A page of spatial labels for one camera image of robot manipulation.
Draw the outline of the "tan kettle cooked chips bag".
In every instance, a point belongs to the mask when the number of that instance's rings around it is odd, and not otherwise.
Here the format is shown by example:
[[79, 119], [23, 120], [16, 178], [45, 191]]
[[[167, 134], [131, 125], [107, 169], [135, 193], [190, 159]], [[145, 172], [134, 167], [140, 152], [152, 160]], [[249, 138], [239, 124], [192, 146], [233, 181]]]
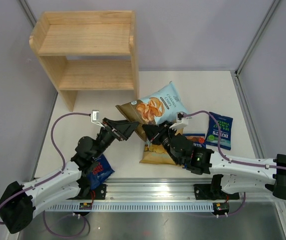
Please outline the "tan kettle cooked chips bag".
[[149, 140], [145, 142], [143, 156], [140, 163], [152, 165], [175, 165], [174, 160], [169, 156], [162, 145], [151, 144]]

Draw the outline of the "blue Burts spicy chilli bag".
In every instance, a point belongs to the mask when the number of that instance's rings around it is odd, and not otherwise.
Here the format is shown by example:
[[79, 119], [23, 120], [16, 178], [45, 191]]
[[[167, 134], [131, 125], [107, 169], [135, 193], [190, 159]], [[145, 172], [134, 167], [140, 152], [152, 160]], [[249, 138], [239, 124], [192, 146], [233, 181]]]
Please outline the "blue Burts spicy chilli bag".
[[97, 163], [98, 165], [94, 168], [94, 170], [87, 175], [91, 190], [95, 190], [115, 172], [104, 155], [101, 155], [97, 159]]

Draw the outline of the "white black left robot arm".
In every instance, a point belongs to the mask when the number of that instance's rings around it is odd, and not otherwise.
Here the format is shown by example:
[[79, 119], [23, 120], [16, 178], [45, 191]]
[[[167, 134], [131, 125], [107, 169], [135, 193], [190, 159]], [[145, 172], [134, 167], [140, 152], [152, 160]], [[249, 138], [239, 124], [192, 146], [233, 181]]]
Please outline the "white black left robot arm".
[[128, 140], [138, 124], [104, 118], [96, 138], [80, 138], [75, 155], [63, 161], [61, 168], [30, 182], [10, 183], [0, 198], [0, 225], [16, 234], [50, 206], [70, 198], [87, 198], [91, 192], [87, 176], [98, 166], [97, 159], [114, 140]]

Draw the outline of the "light blue cassava chips bag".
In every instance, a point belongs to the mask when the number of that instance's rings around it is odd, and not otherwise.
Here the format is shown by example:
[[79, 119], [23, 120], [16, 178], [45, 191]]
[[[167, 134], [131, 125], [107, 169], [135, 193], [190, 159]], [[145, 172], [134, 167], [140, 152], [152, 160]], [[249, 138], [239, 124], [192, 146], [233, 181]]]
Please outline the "light blue cassava chips bag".
[[127, 120], [139, 122], [135, 132], [143, 141], [147, 137], [142, 125], [175, 122], [178, 112], [188, 113], [173, 82], [151, 95], [115, 107]]

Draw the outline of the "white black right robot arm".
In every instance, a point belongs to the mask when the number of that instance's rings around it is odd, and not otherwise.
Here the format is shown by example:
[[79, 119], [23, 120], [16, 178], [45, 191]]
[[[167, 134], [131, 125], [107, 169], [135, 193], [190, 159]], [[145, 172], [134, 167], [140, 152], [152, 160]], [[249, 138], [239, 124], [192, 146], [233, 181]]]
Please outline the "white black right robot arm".
[[240, 158], [197, 147], [177, 133], [166, 121], [142, 126], [153, 145], [162, 145], [176, 165], [196, 175], [212, 175], [211, 185], [202, 193], [217, 199], [240, 192], [268, 192], [286, 201], [286, 155], [275, 158]]

